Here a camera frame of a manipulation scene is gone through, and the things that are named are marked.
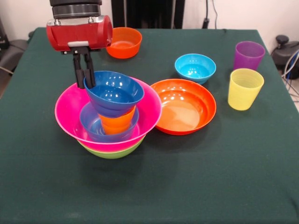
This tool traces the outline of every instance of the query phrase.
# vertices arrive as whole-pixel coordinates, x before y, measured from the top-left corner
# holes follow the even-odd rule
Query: bowl
[[[90,139],[82,126],[79,115],[82,108],[90,101],[87,92],[74,83],[59,96],[55,105],[55,118],[58,125],[71,137],[88,148],[101,152],[117,152],[132,147],[139,142],[159,121],[162,112],[158,94],[146,83],[136,78],[144,89],[144,97],[136,105],[139,119],[130,139],[117,143],[95,142]]]
[[[183,55],[176,60],[174,66],[182,78],[199,84],[205,83],[216,71],[215,62],[199,54]]]
[[[216,101],[202,85],[185,79],[166,79],[151,86],[162,101],[157,129],[172,135],[193,133],[216,114]]]
[[[129,27],[113,28],[112,42],[107,47],[110,56],[119,59],[134,57],[140,48],[142,41],[141,33]]]
[[[135,110],[136,106],[134,106],[128,113],[118,118],[109,118],[99,114],[105,134],[119,134],[128,130],[135,114]]]
[[[144,96],[142,86],[129,76],[114,71],[94,73],[96,86],[84,86],[98,114],[116,118],[129,112]]]
[[[85,128],[88,136],[97,142],[120,142],[128,140],[137,124],[139,118],[138,109],[135,110],[132,120],[129,121],[127,130],[118,134],[106,134],[101,119],[91,103],[87,103],[80,113],[80,122]]]
[[[80,143],[88,152],[98,156],[98,157],[101,157],[101,158],[104,158],[104,159],[119,159],[121,157],[124,157],[128,154],[130,154],[131,152],[133,152],[135,149],[137,149],[137,147],[142,143],[144,138],[142,138],[139,142],[137,142],[135,145],[131,146],[131,147],[128,147],[126,149],[123,149],[121,151],[118,151],[118,152],[112,152],[112,153],[105,153],[105,152],[100,152],[100,151],[96,151],[96,150],[93,150],[87,146],[85,146],[84,144]]]

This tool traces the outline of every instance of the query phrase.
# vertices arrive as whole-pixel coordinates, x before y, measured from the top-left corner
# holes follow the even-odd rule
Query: light blue bowl
[[[204,55],[187,54],[179,57],[174,67],[178,74],[199,84],[205,83],[216,71],[215,62]]]
[[[101,120],[98,116],[97,111],[94,109],[91,103],[87,103],[80,112],[80,122],[86,130],[88,136],[96,142],[120,142],[126,141],[131,138],[134,128],[139,119],[139,111],[136,107],[135,113],[131,120],[131,125],[128,130],[119,134],[107,135],[102,127]]]

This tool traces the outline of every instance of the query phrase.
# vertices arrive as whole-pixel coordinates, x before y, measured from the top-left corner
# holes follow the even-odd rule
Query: dark green table cover
[[[299,116],[266,53],[265,85],[244,112],[227,104],[235,45],[263,43],[255,30],[141,30],[134,58],[93,53],[95,70],[148,84],[177,78],[186,53],[211,57],[204,86],[217,102],[198,132],[156,129],[129,156],[96,157],[55,121],[61,92],[75,82],[72,56],[38,28],[0,100],[0,223],[298,223]]]

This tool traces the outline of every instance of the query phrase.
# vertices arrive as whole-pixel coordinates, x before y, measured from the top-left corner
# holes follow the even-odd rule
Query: pink bowl
[[[144,97],[136,105],[139,110],[139,120],[129,140],[116,143],[102,143],[92,141],[88,137],[86,130],[80,123],[79,115],[81,109],[90,102],[90,99],[86,91],[79,89],[77,84],[68,87],[58,98],[55,105],[57,123],[67,134],[96,151],[117,152],[132,147],[156,126],[162,113],[162,104],[158,94],[143,81],[136,78],[133,79],[144,89]]]

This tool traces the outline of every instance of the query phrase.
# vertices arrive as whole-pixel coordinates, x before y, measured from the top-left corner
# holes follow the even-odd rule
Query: green bowl
[[[145,137],[143,137],[139,142],[137,142],[135,145],[133,145],[132,147],[129,147],[129,148],[126,148],[124,150],[121,150],[121,151],[118,151],[118,152],[113,152],[113,153],[104,153],[104,152],[99,152],[99,151],[95,151],[91,148],[88,148],[87,146],[83,145],[81,142],[80,145],[82,145],[88,152],[98,156],[98,157],[101,157],[101,158],[104,158],[104,159],[110,159],[110,160],[113,160],[113,159],[119,159],[121,157],[124,157],[126,155],[129,155],[131,152],[133,152],[140,144],[141,142],[143,141]]]

